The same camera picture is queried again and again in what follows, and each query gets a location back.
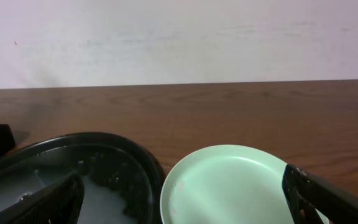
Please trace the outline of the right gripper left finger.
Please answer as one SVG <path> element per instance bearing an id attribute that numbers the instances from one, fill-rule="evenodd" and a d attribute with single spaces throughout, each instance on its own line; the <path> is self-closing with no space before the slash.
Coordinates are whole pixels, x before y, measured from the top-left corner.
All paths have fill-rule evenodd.
<path id="1" fill-rule="evenodd" d="M 25 200 L 0 211 L 0 224 L 76 224 L 84 195 L 85 186 L 80 175 L 71 172 Z"/>

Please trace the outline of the light green plate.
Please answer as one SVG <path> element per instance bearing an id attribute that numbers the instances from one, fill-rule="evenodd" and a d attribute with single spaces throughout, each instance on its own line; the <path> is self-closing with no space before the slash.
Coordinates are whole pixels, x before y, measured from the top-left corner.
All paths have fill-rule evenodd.
<path id="1" fill-rule="evenodd" d="M 293 223 L 282 190 L 286 165 L 247 146 L 226 144 L 192 152 L 165 179 L 162 223 Z"/>

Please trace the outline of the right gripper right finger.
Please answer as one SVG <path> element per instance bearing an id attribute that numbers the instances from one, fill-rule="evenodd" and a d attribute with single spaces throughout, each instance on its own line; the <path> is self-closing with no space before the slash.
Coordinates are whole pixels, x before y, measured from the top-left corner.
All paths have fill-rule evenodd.
<path id="1" fill-rule="evenodd" d="M 358 223 L 358 198 L 298 166 L 285 167 L 282 189 L 295 223 Z"/>

